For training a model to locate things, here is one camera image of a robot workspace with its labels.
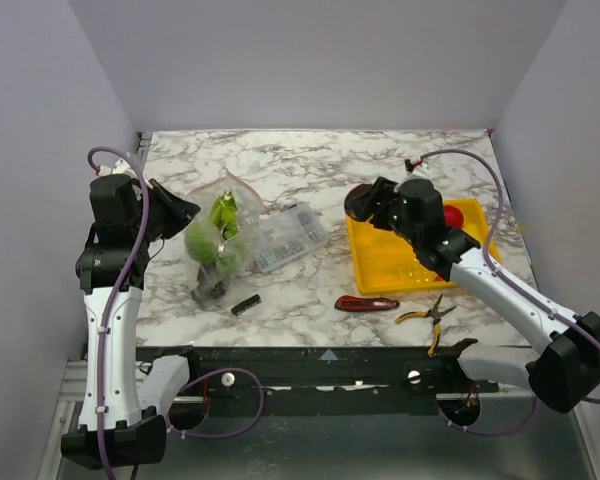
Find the dark red onion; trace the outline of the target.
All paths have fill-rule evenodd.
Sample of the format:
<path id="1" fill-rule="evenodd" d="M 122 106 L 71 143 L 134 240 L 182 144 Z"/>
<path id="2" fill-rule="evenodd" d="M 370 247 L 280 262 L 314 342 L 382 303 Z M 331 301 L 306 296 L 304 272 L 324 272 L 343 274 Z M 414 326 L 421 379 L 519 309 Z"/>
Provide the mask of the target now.
<path id="1" fill-rule="evenodd" d="M 373 214 L 372 184 L 363 183 L 353 188 L 344 200 L 345 213 L 358 222 L 367 221 Z"/>

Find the red tomato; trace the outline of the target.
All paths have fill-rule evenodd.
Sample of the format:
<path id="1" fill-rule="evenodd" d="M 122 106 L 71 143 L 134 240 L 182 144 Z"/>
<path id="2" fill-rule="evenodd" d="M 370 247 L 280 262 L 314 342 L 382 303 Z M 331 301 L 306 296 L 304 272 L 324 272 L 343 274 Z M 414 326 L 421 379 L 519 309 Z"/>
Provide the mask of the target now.
<path id="1" fill-rule="evenodd" d="M 445 224 L 448 227 L 462 229 L 464 226 L 464 215 L 460 209 L 453 205 L 445 205 L 443 207 Z"/>

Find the green cabbage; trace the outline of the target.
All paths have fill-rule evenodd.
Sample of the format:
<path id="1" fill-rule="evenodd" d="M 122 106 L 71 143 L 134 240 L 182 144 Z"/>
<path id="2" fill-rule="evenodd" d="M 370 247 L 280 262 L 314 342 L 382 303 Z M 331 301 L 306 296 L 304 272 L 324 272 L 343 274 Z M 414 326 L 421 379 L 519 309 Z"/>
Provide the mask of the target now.
<path id="1" fill-rule="evenodd" d="M 191 222 L 185 231 L 184 245 L 189 258 L 201 265 L 215 264 L 221 244 L 218 229 L 204 222 Z"/>

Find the green celery stalk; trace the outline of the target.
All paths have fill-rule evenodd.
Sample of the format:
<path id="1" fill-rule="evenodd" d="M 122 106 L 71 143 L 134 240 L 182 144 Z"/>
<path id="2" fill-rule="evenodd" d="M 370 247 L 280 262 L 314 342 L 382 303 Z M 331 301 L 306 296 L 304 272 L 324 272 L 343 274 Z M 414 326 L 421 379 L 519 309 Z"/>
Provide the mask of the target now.
<path id="1" fill-rule="evenodd" d="M 224 240 L 239 233 L 237 212 L 237 203 L 231 191 L 225 191 L 217 197 L 211 207 L 209 221 Z"/>

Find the clear zip top bag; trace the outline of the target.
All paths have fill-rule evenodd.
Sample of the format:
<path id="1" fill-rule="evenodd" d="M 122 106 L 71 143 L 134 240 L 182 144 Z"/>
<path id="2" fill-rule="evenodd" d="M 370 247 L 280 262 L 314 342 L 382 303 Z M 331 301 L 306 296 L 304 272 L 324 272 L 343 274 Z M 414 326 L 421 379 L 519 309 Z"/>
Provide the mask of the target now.
<path id="1" fill-rule="evenodd" d="M 240 271 L 233 275 L 223 274 L 226 276 L 226 279 L 227 279 L 227 283 L 228 283 L 227 293 L 228 293 L 233 277 L 235 277 L 238 273 L 240 273 L 252 259 L 251 234 L 252 234 L 252 231 L 254 230 L 254 228 L 257 226 L 257 222 L 259 221 L 260 216 L 264 211 L 263 199 L 256 192 L 256 190 L 254 188 L 252 188 L 248 183 L 246 183 L 240 177 L 232 174 L 229 170 L 224 170 L 223 175 L 221 177 L 219 177 L 218 179 L 214 180 L 213 182 L 193 189 L 191 192 L 189 192 L 186 195 L 186 199 L 189 202 L 195 203 L 200 207 L 200 212 L 198 213 L 198 215 L 194 218 L 194 220 L 192 222 L 204 222 L 204 223 L 211 224 L 211 222 L 209 221 L 209 214 L 211 211 L 211 207 L 212 207 L 214 201 L 216 200 L 216 198 L 219 197 L 221 194 L 223 194 L 225 191 L 231 191 L 233 193 L 233 196 L 236 200 L 237 207 L 238 207 L 237 217 L 238 217 L 239 233 L 234 237 L 241 238 L 248 245 L 248 253 L 247 253 L 246 261 L 245 261 L 243 267 L 240 269 Z M 220 233 L 219 233 L 219 236 L 221 238 L 221 244 L 228 241 L 228 240 L 224 240 Z M 188 290 L 189 290 L 189 294 L 190 294 L 190 288 L 195 287 L 197 285 L 196 276 L 197 276 L 198 269 L 201 266 L 201 264 L 199 264 L 198 262 L 193 261 L 189 258 L 188 254 L 186 252 L 186 249 L 185 249 L 185 245 L 184 245 L 184 264 L 185 264 Z M 214 302 L 211 305 L 207 305 L 207 306 L 201 307 L 201 308 L 206 308 L 206 307 L 210 307 L 214 304 L 218 304 L 223 300 L 223 298 L 221 300 L 219 300 L 218 302 Z"/>

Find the green grape bunch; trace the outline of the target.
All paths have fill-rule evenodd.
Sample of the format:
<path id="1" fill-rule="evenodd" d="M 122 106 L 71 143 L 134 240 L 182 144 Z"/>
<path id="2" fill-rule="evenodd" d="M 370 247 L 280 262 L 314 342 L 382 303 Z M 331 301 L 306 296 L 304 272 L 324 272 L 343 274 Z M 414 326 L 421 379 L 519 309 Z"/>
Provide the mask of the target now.
<path id="1" fill-rule="evenodd" d="M 217 267 L 222 274 L 233 275 L 243 267 L 248 253 L 248 245 L 238 237 L 233 237 L 218 247 Z"/>

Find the grey toy fish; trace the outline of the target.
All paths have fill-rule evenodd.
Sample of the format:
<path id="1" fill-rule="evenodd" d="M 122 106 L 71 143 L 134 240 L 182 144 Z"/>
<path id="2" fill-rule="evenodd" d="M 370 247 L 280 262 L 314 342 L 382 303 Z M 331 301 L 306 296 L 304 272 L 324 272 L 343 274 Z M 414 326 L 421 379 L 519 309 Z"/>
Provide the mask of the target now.
<path id="1" fill-rule="evenodd" d="M 200 307 L 221 300 L 227 293 L 227 279 L 215 265 L 201 265 L 196 276 L 197 285 L 190 288 L 192 300 Z"/>

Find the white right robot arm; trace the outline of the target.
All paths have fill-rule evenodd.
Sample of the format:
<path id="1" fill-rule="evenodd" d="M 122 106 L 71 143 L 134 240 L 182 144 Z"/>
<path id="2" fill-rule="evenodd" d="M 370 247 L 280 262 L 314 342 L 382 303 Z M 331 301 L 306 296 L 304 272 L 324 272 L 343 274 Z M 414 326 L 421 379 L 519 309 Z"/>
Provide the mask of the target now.
<path id="1" fill-rule="evenodd" d="M 440 367 L 440 379 L 460 392 L 475 380 L 526 388 L 547 407 L 570 412 L 600 385 L 600 316 L 579 315 L 548 299 L 494 262 L 476 239 L 447 224 L 440 192 L 427 179 L 401 184 L 384 177 L 355 187 L 347 216 L 402 238 L 426 269 L 479 298 L 531 345 L 461 344 Z"/>

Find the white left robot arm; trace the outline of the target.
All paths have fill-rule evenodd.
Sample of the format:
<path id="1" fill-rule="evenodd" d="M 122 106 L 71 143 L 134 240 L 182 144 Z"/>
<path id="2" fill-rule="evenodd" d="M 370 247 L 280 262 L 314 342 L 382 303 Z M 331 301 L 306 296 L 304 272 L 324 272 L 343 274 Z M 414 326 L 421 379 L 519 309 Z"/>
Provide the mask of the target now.
<path id="1" fill-rule="evenodd" d="M 200 209 L 127 174 L 94 180 L 89 200 L 94 222 L 75 267 L 88 320 L 87 379 L 61 454 L 89 470 L 156 464 L 174 399 L 194 393 L 202 372 L 190 346 L 137 352 L 144 275 L 151 243 L 174 237 Z"/>

